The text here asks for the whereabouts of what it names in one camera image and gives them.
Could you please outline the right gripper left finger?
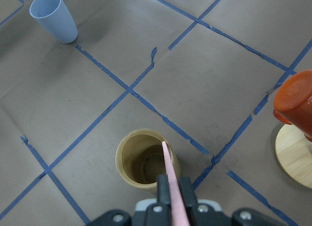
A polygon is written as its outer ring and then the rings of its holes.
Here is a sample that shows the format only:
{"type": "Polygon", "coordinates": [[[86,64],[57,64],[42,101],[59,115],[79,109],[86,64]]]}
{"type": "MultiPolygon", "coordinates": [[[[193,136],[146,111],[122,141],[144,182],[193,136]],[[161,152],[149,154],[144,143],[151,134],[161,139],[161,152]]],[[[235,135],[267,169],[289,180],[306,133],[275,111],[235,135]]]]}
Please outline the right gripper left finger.
{"type": "Polygon", "coordinates": [[[170,188],[167,175],[157,176],[157,202],[165,205],[171,204],[170,188]]]}

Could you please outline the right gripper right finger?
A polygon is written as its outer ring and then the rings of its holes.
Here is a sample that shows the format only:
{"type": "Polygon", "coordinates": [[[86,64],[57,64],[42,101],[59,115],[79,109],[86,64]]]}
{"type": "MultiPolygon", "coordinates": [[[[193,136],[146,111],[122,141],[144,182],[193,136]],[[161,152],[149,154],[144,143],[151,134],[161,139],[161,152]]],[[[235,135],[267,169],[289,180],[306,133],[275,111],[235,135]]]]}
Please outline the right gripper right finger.
{"type": "Polygon", "coordinates": [[[179,188],[185,206],[197,205],[197,197],[194,193],[193,185],[189,177],[180,177],[179,188]]]}

